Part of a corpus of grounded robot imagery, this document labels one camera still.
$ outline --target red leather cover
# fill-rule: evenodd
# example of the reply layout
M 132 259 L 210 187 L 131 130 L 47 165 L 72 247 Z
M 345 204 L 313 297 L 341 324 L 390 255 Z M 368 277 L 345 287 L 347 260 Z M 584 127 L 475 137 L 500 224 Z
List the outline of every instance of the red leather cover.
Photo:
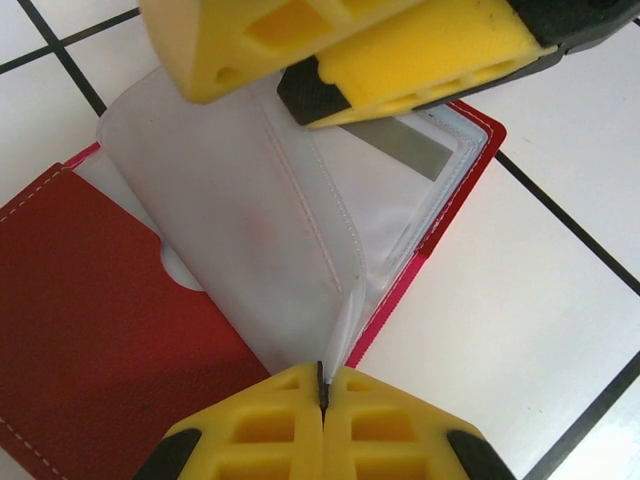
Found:
M 431 256 L 431 253 L 433 253 L 433 250 L 436 248 L 436 245 L 438 245 L 447 227 L 455 218 L 456 213 L 458 213 L 458 210 L 460 210 L 469 193 L 471 193 L 471 190 L 473 190 L 473 187 L 480 179 L 482 172 L 487 168 L 487 165 L 489 165 L 489 162 L 507 136 L 507 130 L 501 123 L 480 113 L 470 105 L 456 100 L 450 103 L 449 106 L 482 128 L 487 133 L 487 143 L 467 172 L 467 175 L 462 179 L 458 188 L 453 192 L 453 195 L 451 195 L 451 198 L 440 212 L 440 215 L 438 215 L 436 221 L 433 222 L 433 225 L 423 237 L 418 248 L 413 252 L 411 260 L 409 260 L 402 273 L 389 289 L 384 300 L 378 305 L 369 324 L 347 359 L 346 365 L 349 367 L 356 368 L 358 366 L 358 363 L 362 360 L 369 346 L 374 342 L 376 336 L 380 333 L 389 316 L 393 313 L 411 285 L 411 282 L 413 282 L 413 279 L 424 263 Z
M 0 265 L 0 446 L 37 478 L 131 478 L 173 423 L 268 376 L 61 165 L 0 210 Z

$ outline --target plastic page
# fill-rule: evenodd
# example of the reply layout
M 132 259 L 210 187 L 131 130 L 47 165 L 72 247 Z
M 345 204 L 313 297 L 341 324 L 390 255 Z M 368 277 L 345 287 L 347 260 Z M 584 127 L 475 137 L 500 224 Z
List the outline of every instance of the plastic page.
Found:
M 158 70 L 108 110 L 99 140 L 265 366 L 322 359 L 331 376 L 486 135 L 448 107 L 390 119 L 400 130 L 308 131 L 277 82 L 195 106 Z M 416 137 L 431 166 L 394 136 Z
M 364 272 L 331 188 L 308 193 L 312 209 L 254 95 L 242 89 L 191 105 L 158 70 L 109 109 L 99 141 L 163 237 L 275 372 L 323 358 L 350 283 Z M 324 178 L 311 171 L 319 164 L 308 164 L 311 178 Z

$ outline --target black grout line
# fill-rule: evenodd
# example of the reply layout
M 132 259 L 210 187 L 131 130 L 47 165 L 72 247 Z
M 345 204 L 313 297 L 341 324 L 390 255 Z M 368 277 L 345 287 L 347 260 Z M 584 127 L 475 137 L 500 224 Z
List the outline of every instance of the black grout line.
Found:
M 496 160 L 506 168 L 524 186 L 529 193 L 536 197 L 547 209 L 580 239 L 580 241 L 596 255 L 625 285 L 640 296 L 640 281 L 629 270 L 624 268 L 613 256 L 600 245 L 595 238 L 587 233 L 578 222 L 565 212 L 560 205 L 554 202 L 533 180 L 531 180 L 518 166 L 507 157 L 504 152 L 498 151 Z
M 637 295 L 640 282 L 589 235 L 571 216 L 549 195 L 535 184 L 513 161 L 498 151 L 496 160 L 513 175 L 538 201 L 540 201 L 560 222 L 596 255 L 609 269 Z M 640 377 L 640 352 L 616 375 L 578 419 L 566 430 L 558 441 L 534 465 L 524 480 L 546 480 L 569 456 L 593 427 L 604 417 L 611 406 L 624 394 L 629 386 Z
M 51 47 L 46 46 L 39 48 L 38 50 L 34 50 L 33 52 L 29 52 L 21 57 L 14 58 L 13 60 L 8 61 L 7 63 L 3 63 L 0 65 L 0 75 L 3 73 L 7 73 L 9 70 L 13 70 L 14 68 L 21 67 L 29 62 L 37 60 L 40 57 L 44 57 L 49 53 L 53 52 Z
M 640 352 L 636 353 L 602 393 L 591 402 L 591 405 L 553 444 L 523 480 L 548 479 L 639 376 Z
M 36 9 L 36 7 L 31 3 L 31 0 L 17 0 L 22 9 L 25 11 L 31 22 L 35 25 L 35 27 L 40 32 L 40 35 L 46 40 L 49 44 L 49 47 L 53 51 L 62 66 L 65 68 L 71 79 L 75 82 L 76 86 L 80 89 L 84 97 L 87 99 L 93 110 L 96 112 L 98 116 L 102 115 L 104 111 L 107 109 L 106 105 L 98 95 L 98 93 L 91 86 L 87 77 L 80 71 L 76 62 L 73 61 L 69 52 L 67 52 L 64 48 L 62 42 L 56 37 L 51 27 L 47 24 L 47 22 L 42 18 L 40 12 Z
M 105 20 L 104 22 L 100 22 L 92 27 L 86 28 L 78 33 L 74 33 L 73 35 L 63 38 L 61 40 L 62 45 L 68 47 L 69 45 L 79 42 L 80 40 L 84 40 L 87 37 L 95 35 L 96 33 L 107 30 L 108 28 L 115 27 L 116 25 L 119 25 L 120 23 L 125 22 L 131 18 L 137 17 L 138 15 L 140 15 L 140 10 L 137 8 L 133 8 L 128 12 L 121 13 L 120 15 L 116 15 L 115 17 Z

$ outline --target white tile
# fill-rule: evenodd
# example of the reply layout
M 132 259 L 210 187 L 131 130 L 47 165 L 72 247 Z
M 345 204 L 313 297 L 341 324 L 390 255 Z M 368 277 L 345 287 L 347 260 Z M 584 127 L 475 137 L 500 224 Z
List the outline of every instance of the white tile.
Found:
M 58 38 L 137 7 L 135 0 L 32 0 Z
M 640 298 L 494 161 L 359 368 L 521 478 L 639 346 Z
M 0 75 L 0 205 L 95 141 L 98 121 L 53 55 Z
M 33 477 L 7 452 L 0 449 L 0 478 L 3 480 L 31 480 Z
M 640 478 L 640 380 L 560 464 L 549 480 Z
M 640 28 L 469 97 L 508 131 L 504 152 L 640 278 Z
M 160 64 L 140 17 L 75 43 L 68 51 L 107 105 Z
M 0 64 L 47 44 L 16 1 L 0 2 L 0 31 Z

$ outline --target pink edge binding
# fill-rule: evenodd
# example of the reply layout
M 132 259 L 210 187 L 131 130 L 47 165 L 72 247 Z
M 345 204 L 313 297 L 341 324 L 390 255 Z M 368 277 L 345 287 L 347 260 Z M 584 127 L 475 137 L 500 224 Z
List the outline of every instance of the pink edge binding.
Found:
M 460 207 L 469 196 L 469 193 L 482 175 L 482 172 L 487 168 L 487 165 L 489 165 L 489 162 L 496 154 L 507 135 L 507 131 L 502 124 L 478 112 L 476 109 L 460 100 L 450 103 L 449 107 L 453 108 L 461 115 L 464 115 L 487 132 L 487 143 L 484 145 L 467 175 L 458 185 L 458 188 L 449 199 L 447 205 L 445 205 L 432 227 L 425 234 L 422 242 L 418 248 L 416 248 L 413 257 L 411 257 L 407 266 L 395 281 L 391 290 L 389 290 L 387 296 L 374 312 L 369 324 L 362 333 L 362 336 L 358 339 L 353 351 L 345 363 L 348 367 L 355 368 L 358 366 L 360 360 L 362 360 L 362 357 L 376 339 L 378 333 L 382 330 L 382 327 L 395 310 L 416 275 L 435 249 L 438 241 L 453 221 L 456 213 L 460 210 Z
M 70 168 L 71 170 L 73 170 L 78 165 L 80 165 L 82 162 L 84 162 L 87 159 L 87 157 L 89 157 L 91 154 L 97 152 L 99 149 L 100 149 L 100 144 L 98 142 L 94 142 L 91 145 L 89 145 L 87 148 L 85 148 L 81 152 L 75 154 L 69 160 L 64 162 L 64 166 L 67 167 L 67 168 Z

